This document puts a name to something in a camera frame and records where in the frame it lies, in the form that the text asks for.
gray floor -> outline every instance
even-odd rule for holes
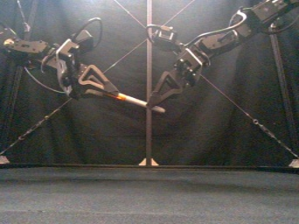
[[[299,175],[0,169],[0,223],[299,223]]]

metal pole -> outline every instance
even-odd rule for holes
[[[147,24],[152,23],[152,0],[147,0]],[[146,99],[152,93],[152,43],[147,40],[147,88]],[[152,165],[152,110],[146,110],[146,165]]]
[[[271,38],[271,44],[274,49],[274,55],[275,55],[275,66],[276,66],[276,73],[278,73],[278,79],[280,84],[280,91],[283,96],[283,103],[284,103],[284,113],[286,113],[286,121],[288,126],[288,133],[290,138],[292,141],[292,148],[299,148],[299,140],[298,140],[298,133],[296,133],[296,127],[295,127],[295,116],[292,111],[292,104],[290,100],[290,94],[287,89],[287,82],[286,82],[286,72],[284,72],[284,66],[283,66],[283,60],[282,60],[282,53],[278,43],[278,37],[275,34],[270,35]]]
[[[33,0],[32,1],[32,8],[31,8],[31,15],[29,15],[29,18],[28,18],[29,27],[33,26],[33,20],[35,20],[35,15],[36,15],[36,11],[37,11],[37,4],[39,4],[39,0]],[[29,30],[25,30],[23,39],[29,40],[31,35],[32,35],[32,28],[29,28]],[[16,102],[16,98],[17,98],[17,92],[19,92],[23,72],[24,72],[24,68],[21,66],[19,66],[16,68],[16,71],[15,71],[15,74],[13,74],[11,93],[8,95],[9,100],[8,100],[7,109],[5,109],[5,112],[4,112],[4,127],[3,127],[3,135],[1,135],[1,142],[3,142],[3,147],[4,148],[8,145],[8,135],[9,135],[11,125],[12,125],[12,120],[13,120],[15,102]]]

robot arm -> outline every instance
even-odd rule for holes
[[[156,28],[154,36],[148,35],[151,42],[163,50],[175,51],[178,60],[172,71],[163,72],[147,106],[154,107],[168,97],[180,94],[187,86],[194,86],[202,69],[211,65],[211,59],[264,31],[298,6],[299,0],[266,0],[252,8],[240,8],[227,29],[203,33],[186,45],[176,40],[172,27],[150,25],[147,29]]]
[[[21,40],[8,26],[3,23],[0,25],[3,26],[0,51],[20,66],[25,66],[31,61],[40,63],[41,67],[48,66],[57,70],[60,88],[71,98],[108,96],[146,108],[146,101],[119,93],[118,88],[95,65],[80,63],[80,54],[93,49],[93,38],[84,29],[85,25],[61,45]],[[154,107],[154,111],[164,113],[164,109],[158,106]]]

black backdrop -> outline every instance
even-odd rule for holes
[[[28,19],[32,1],[20,2]],[[175,28],[180,41],[187,43],[199,34],[227,27],[239,7],[256,3],[246,0],[154,1],[154,24],[162,25],[172,18],[167,25]],[[99,67],[122,93],[146,101],[146,12],[146,0],[39,1],[31,40],[61,44],[91,18],[100,17],[104,24],[100,47],[81,56],[81,62]],[[1,21],[23,36],[16,1],[1,0],[0,15]],[[98,36],[96,26],[88,29]],[[296,24],[278,36],[296,121],[298,34]],[[163,71],[172,69],[175,55],[154,48],[152,62],[155,85]],[[55,73],[43,74],[35,69],[32,74],[44,84],[59,88]],[[276,137],[294,146],[270,37],[258,34],[244,45],[215,58],[203,74]],[[67,101],[65,95],[41,88],[23,73],[5,137],[13,78],[15,65],[1,55],[1,150]],[[158,164],[290,164],[291,154],[204,79],[162,107],[166,114],[154,113],[152,150]],[[72,100],[5,155],[16,163],[138,165],[146,157],[146,109],[110,99]]]

black cable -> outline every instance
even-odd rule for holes
[[[278,33],[283,32],[283,31],[286,31],[287,29],[290,29],[295,25],[295,23],[298,22],[298,20],[299,20],[299,16],[296,16],[296,18],[294,19],[294,21],[284,28],[282,28],[282,29],[279,29],[276,31],[262,31],[262,32],[264,34],[268,34],[268,35],[278,34]]]
[[[151,35],[150,35],[150,32],[148,32],[150,28],[156,28],[156,30],[160,30],[160,29],[162,29],[162,26],[158,25],[158,24],[150,24],[150,25],[146,27],[146,36],[147,36],[150,42],[154,44],[155,42],[154,42],[154,39],[152,39],[152,37],[151,37]]]
[[[25,72],[28,73],[28,75],[29,75],[29,77],[32,78],[32,80],[33,80],[33,81],[35,81],[43,88],[51,90],[51,91],[52,91],[53,93],[56,93],[56,94],[63,94],[63,95],[65,95],[64,92],[61,92],[61,91],[59,91],[59,90],[56,90],[56,89],[53,89],[53,88],[45,86],[45,85],[44,85],[44,84],[43,84],[43,83],[33,77],[33,75],[31,74],[31,72],[29,72],[29,70],[28,70],[27,67],[24,68],[24,70],[25,70]]]
[[[223,32],[230,32],[232,30],[235,30],[239,26],[243,25],[243,23],[246,22],[247,20],[247,14],[244,12],[242,12],[240,10],[238,11],[238,13],[235,15],[240,15],[242,16],[242,20],[234,24],[232,26],[230,26],[228,28],[226,29],[222,29],[222,30],[218,30],[218,31],[212,31],[212,32],[206,32],[203,33],[200,36],[198,36],[188,44],[186,44],[186,46],[188,47],[190,45],[192,45],[198,40],[200,40],[202,38],[204,37],[208,37],[211,35],[216,35],[216,34],[222,34]]]
[[[96,48],[99,46],[99,43],[102,41],[102,36],[103,36],[103,23],[102,23],[102,19],[99,17],[93,17],[81,27],[80,29],[76,31],[73,37],[71,38],[71,41],[75,42],[76,37],[80,35],[81,31],[87,28],[87,26],[89,24],[92,24],[93,22],[99,22],[99,33],[98,33],[98,43],[93,45],[93,48]]]

